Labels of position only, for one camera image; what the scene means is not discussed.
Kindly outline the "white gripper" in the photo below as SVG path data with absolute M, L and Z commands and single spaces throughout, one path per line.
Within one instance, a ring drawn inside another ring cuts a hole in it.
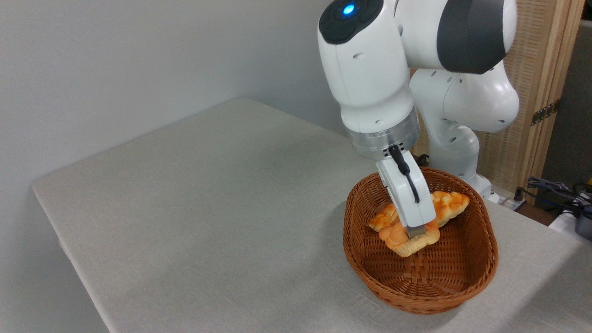
M 424 235 L 436 213 L 426 179 L 412 154 L 390 150 L 376 166 L 408 237 Z

